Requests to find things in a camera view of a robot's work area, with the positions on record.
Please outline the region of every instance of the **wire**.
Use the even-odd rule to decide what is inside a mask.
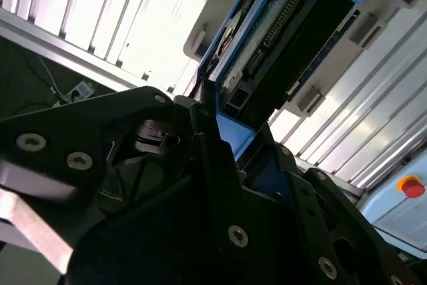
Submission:
[[[35,72],[32,64],[29,62],[26,54],[24,54],[24,52],[22,51],[22,49],[15,45],[14,43],[11,43],[11,47],[14,48],[14,50],[16,50],[24,59],[25,64],[27,65],[28,69],[33,73],[33,75],[42,83],[44,83],[48,88],[52,87],[52,85],[50,83],[48,83],[47,81],[45,81],[42,77],[40,77],[40,75],[38,73]]]
[[[53,88],[55,89],[55,91],[59,94],[59,96],[61,97],[61,100],[63,100],[63,101],[64,101],[64,102],[66,102],[66,103],[71,103],[72,101],[71,101],[70,99],[68,99],[68,97],[66,97],[66,96],[61,92],[61,90],[59,90],[59,88],[58,88],[58,86],[57,86],[57,84],[56,84],[55,78],[53,78],[52,73],[51,73],[51,71],[49,70],[49,68],[47,68],[47,66],[46,66],[46,64],[45,64],[45,62],[44,62],[44,60],[40,57],[40,55],[39,55],[39,54],[36,54],[36,55],[37,55],[37,58],[40,60],[41,64],[43,65],[43,67],[45,68],[45,71],[46,71],[46,72],[47,72],[47,74],[49,75],[49,78],[51,79],[51,82],[52,82],[52,86],[53,86]]]
[[[17,51],[17,52],[22,56],[22,58],[24,59],[24,61],[25,61],[26,65],[27,65],[27,67],[30,69],[30,71],[33,73],[33,75],[34,75],[34,76],[35,76],[39,81],[41,81],[42,83],[44,83],[44,84],[45,84],[49,89],[50,89],[51,87],[53,87],[53,88],[54,88],[54,90],[56,91],[56,94],[54,93],[54,95],[55,95],[55,97],[56,97],[59,101],[61,101],[62,103],[71,103],[70,99],[68,99],[66,96],[64,96],[64,95],[62,94],[62,92],[59,90],[59,88],[58,88],[58,86],[57,86],[57,84],[56,84],[56,81],[55,81],[55,79],[54,79],[54,78],[53,78],[53,76],[52,76],[52,73],[50,72],[49,68],[47,68],[47,66],[46,66],[45,62],[42,60],[42,58],[40,57],[40,55],[36,54],[36,56],[38,57],[38,59],[39,59],[39,60],[40,60],[40,62],[42,63],[42,65],[43,65],[43,67],[44,67],[45,71],[46,71],[46,72],[47,72],[47,74],[49,75],[49,78],[51,79],[52,84],[50,84],[50,83],[48,83],[47,81],[45,81],[42,77],[40,77],[40,75],[39,75],[38,73],[36,73],[36,72],[35,72],[35,70],[34,70],[34,68],[33,68],[32,64],[29,62],[29,60],[28,60],[28,58],[27,58],[26,54],[24,53],[24,51],[22,50],[22,48],[20,48],[20,46],[18,46],[18,45],[16,45],[16,44],[14,44],[14,43],[10,43],[10,44],[11,44],[12,48],[14,48],[14,50],[16,50],[16,51]]]
[[[111,198],[112,200],[118,200],[118,201],[120,201],[120,202],[122,202],[122,201],[123,201],[121,198],[119,198],[119,197],[117,197],[117,196],[114,196],[114,195],[110,194],[110,193],[109,193],[109,192],[107,192],[106,190],[101,190],[101,191],[99,192],[99,194],[100,194],[100,195],[102,195],[102,196],[105,196],[105,197]]]
[[[20,107],[19,109],[17,109],[16,111],[14,111],[11,116],[16,116],[17,114],[21,113],[23,110],[27,109],[28,107],[31,106],[39,106],[39,107],[46,107],[46,108],[51,108],[52,106],[49,105],[48,103],[37,103],[37,102],[33,102],[33,103],[28,103],[27,105],[24,105],[22,107]]]

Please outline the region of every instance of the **cable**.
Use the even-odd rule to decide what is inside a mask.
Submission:
[[[18,110],[16,110],[15,112],[13,112],[11,114],[11,116],[16,116],[17,114],[21,113],[23,110],[27,109],[28,107],[31,106],[39,106],[39,107],[46,107],[46,108],[51,108],[52,106],[49,105],[48,103],[38,103],[38,102],[33,102],[33,103],[28,103],[27,105],[24,105],[22,107],[20,107]]]
[[[30,69],[30,71],[33,73],[33,75],[42,83],[44,83],[49,89],[51,87],[54,88],[54,90],[56,91],[56,94],[54,93],[54,95],[56,96],[56,98],[61,101],[62,103],[71,103],[70,99],[68,99],[65,95],[62,94],[62,92],[59,90],[55,79],[53,78],[49,68],[47,68],[45,62],[42,60],[42,58],[40,57],[40,55],[36,54],[36,56],[38,57],[38,59],[40,60],[40,62],[42,63],[45,71],[47,72],[47,74],[49,75],[49,78],[52,81],[52,84],[48,83],[47,81],[45,81],[42,77],[40,77],[40,75],[38,73],[35,72],[32,64],[29,62],[26,54],[23,52],[22,48],[20,48],[20,46],[14,44],[14,43],[10,43],[12,48],[14,48],[24,59],[27,67]]]
[[[64,102],[67,102],[67,103],[71,103],[72,101],[70,100],[70,99],[68,99],[60,90],[59,90],[59,88],[58,88],[58,86],[57,86],[57,84],[56,84],[56,81],[55,81],[55,78],[53,78],[53,76],[52,76],[52,73],[51,73],[51,71],[49,70],[49,68],[47,68],[47,66],[46,66],[46,64],[45,64],[45,62],[44,62],[44,60],[40,57],[40,55],[39,54],[36,54],[37,55],[37,58],[40,60],[40,62],[41,62],[41,64],[43,65],[43,67],[45,68],[45,71],[47,72],[47,74],[49,75],[49,77],[50,77],[50,79],[51,79],[51,81],[52,81],[52,86],[53,86],[53,88],[55,89],[55,91],[59,94],[59,96],[61,96],[61,99],[64,101]]]
[[[22,58],[25,61],[25,64],[27,65],[28,69],[33,73],[33,75],[50,89],[50,87],[52,87],[52,85],[50,83],[48,83],[47,81],[45,81],[42,77],[39,76],[38,73],[35,72],[32,64],[29,62],[26,54],[24,54],[22,49],[19,46],[15,45],[14,43],[11,43],[11,47],[14,48],[14,50],[16,50],[22,56]]]

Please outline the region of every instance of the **mounting hole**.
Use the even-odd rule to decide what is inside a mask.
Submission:
[[[316,216],[316,213],[310,207],[307,207],[307,213],[312,217]]]
[[[234,245],[240,248],[245,248],[249,243],[249,238],[245,230],[237,225],[231,225],[228,228],[228,238]]]
[[[335,280],[338,275],[335,266],[326,257],[320,257],[318,264],[322,272],[331,280]]]
[[[73,152],[67,156],[67,165],[73,170],[90,170],[93,160],[87,153]]]
[[[166,137],[165,145],[166,145],[166,147],[173,147],[173,146],[176,146],[177,144],[179,144],[180,141],[181,140],[178,136],[170,135],[170,136]]]
[[[166,99],[164,97],[160,96],[160,95],[155,95],[154,98],[155,98],[155,100],[157,100],[160,103],[165,103],[166,102]]]
[[[395,275],[391,275],[390,279],[392,280],[393,285],[403,285],[403,283],[399,279],[399,277],[397,277]]]
[[[23,133],[16,139],[16,144],[26,152],[38,152],[46,147],[46,139],[38,133]]]

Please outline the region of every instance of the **bolt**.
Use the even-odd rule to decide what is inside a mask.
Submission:
[[[166,99],[164,97],[160,96],[160,95],[155,95],[154,98],[155,98],[155,100],[157,100],[160,103],[165,103],[166,102]]]
[[[326,257],[319,257],[318,264],[322,272],[331,280],[335,280],[338,275],[335,266]]]
[[[74,170],[89,170],[93,165],[93,160],[86,153],[74,152],[67,156],[67,165]]]
[[[200,108],[200,112],[202,113],[202,114],[204,114],[205,116],[209,116],[209,113],[207,112],[207,110],[206,109],[204,109],[204,108]]]
[[[326,181],[326,176],[322,172],[318,172],[318,176],[319,176],[320,180],[323,180],[324,182]]]
[[[390,279],[392,280],[393,285],[403,285],[403,283],[399,279],[399,277],[397,277],[395,275],[391,275]]]
[[[289,149],[286,148],[285,146],[282,146],[280,149],[283,151],[283,154],[285,154],[285,155],[290,155],[291,154],[290,151],[289,151]]]
[[[241,248],[245,248],[249,242],[249,238],[245,230],[237,225],[231,225],[228,228],[228,238],[234,245]]]
[[[26,152],[38,152],[46,147],[46,139],[38,133],[23,133],[16,139],[16,144]]]

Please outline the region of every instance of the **black plastic part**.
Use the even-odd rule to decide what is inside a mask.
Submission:
[[[347,273],[360,284],[393,284],[392,276],[403,284],[421,284],[327,175],[311,168],[302,177],[313,185],[324,215],[332,222],[329,236]]]
[[[250,96],[233,116],[246,125],[259,129],[275,109],[283,106],[288,98],[288,90],[309,66],[353,5],[350,0],[317,0],[310,13],[303,16],[304,20],[298,30],[291,37],[288,30],[281,36],[282,39],[274,47],[271,57],[260,64],[257,79],[241,78],[238,82],[234,80],[236,84],[222,93],[222,105],[226,105],[233,98],[238,88],[252,88]]]
[[[298,247],[287,244],[292,229],[282,207],[244,190],[262,246],[256,262],[230,264],[216,248],[204,190],[203,181],[186,177],[100,223],[76,247],[65,284],[284,283],[282,267],[296,265]]]
[[[0,172],[14,167],[27,174],[5,180],[3,187],[42,200],[84,206],[105,177],[107,156],[113,161],[126,133],[145,119],[167,122],[172,109],[172,101],[160,90],[142,87],[4,119],[0,121]],[[38,152],[20,149],[16,139],[23,133],[43,136],[46,147]],[[93,166],[88,170],[68,167],[66,159],[73,152],[90,155]]]

